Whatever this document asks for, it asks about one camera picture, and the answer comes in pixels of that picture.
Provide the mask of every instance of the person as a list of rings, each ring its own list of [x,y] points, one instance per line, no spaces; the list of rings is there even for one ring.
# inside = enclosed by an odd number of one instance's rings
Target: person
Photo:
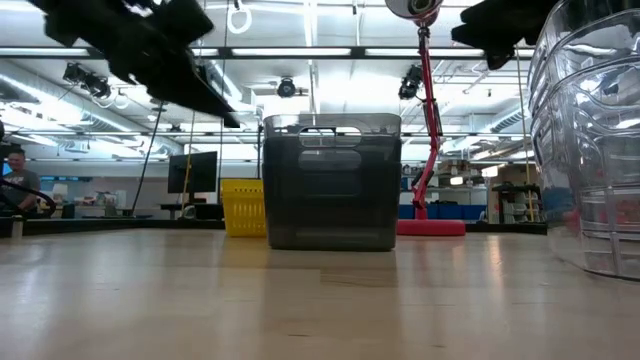
[[[25,153],[20,148],[12,149],[8,154],[8,163],[11,172],[4,176],[10,183],[20,185],[29,189],[40,191],[40,177],[33,171],[25,169]],[[24,211],[36,211],[37,197],[25,191],[14,189],[7,185],[2,186],[2,192],[9,201],[16,204]],[[6,204],[0,204],[4,210],[11,210]]]

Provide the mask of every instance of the ceiling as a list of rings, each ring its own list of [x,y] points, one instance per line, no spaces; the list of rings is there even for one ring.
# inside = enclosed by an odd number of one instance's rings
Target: ceiling
[[[251,12],[251,24],[240,34],[227,27],[227,1],[200,1],[216,25],[216,30],[194,44],[206,47],[416,47],[417,36],[414,24],[395,17],[381,0],[357,0],[356,15],[352,0],[266,0],[242,2],[242,9]],[[450,29],[460,24],[459,14],[476,0],[445,0],[438,21],[431,27],[431,45],[434,47],[460,48],[450,38]],[[243,25],[244,14],[233,14],[235,27]],[[42,13],[26,1],[0,0],[0,50],[9,47],[58,47],[43,34]],[[78,42],[76,46],[87,46]],[[268,115],[315,111],[323,113],[391,113],[402,117],[402,131],[424,133],[425,120],[417,100],[399,100],[398,88],[409,67],[417,64],[413,59],[217,59],[207,60],[220,75],[226,78],[225,88],[230,89],[227,98],[239,111],[242,127],[239,130],[224,129],[220,136],[220,121],[213,116],[169,104],[160,115],[158,136],[160,143],[154,147],[153,155],[163,158],[180,152],[190,141],[194,149],[209,150],[215,144],[233,144],[234,151],[225,151],[223,158],[254,160],[257,158],[256,130],[259,121]],[[106,100],[92,99],[89,94],[72,87],[62,75],[68,63],[80,63],[83,68],[108,78],[113,95]],[[445,133],[447,136],[443,158],[466,157],[476,160],[517,160],[524,150],[522,122],[513,122],[513,115],[520,112],[519,89],[524,90],[529,61],[507,63],[498,71],[488,72],[481,58],[475,60],[432,61],[436,97]],[[64,106],[75,107],[84,113],[84,123],[65,123],[58,111],[55,121],[47,116],[37,122],[23,119],[15,111],[24,111],[16,104],[4,104],[3,121],[8,131],[21,135],[9,140],[22,143],[29,148],[29,156],[48,158],[142,158],[148,148],[149,137],[145,134],[153,129],[157,104],[151,102],[143,86],[124,84],[109,74],[106,61],[93,59],[71,60],[64,58],[2,58],[0,76],[9,77],[27,86],[35,94],[44,94],[41,105],[26,106],[37,114]],[[280,99],[275,88],[283,77],[293,79],[304,95],[291,99]],[[8,114],[16,115],[7,122]],[[495,125],[510,119],[501,126],[497,136],[466,136],[469,132],[489,133]],[[188,131],[216,132],[215,136],[195,134],[190,139]],[[172,126],[180,126],[183,136],[166,134]],[[114,134],[108,139],[101,136],[78,133],[47,135],[47,131],[71,130]],[[424,137],[405,134],[403,159],[421,161],[426,159],[427,145]],[[89,144],[90,149],[82,146]],[[114,150],[117,147],[125,150]]]

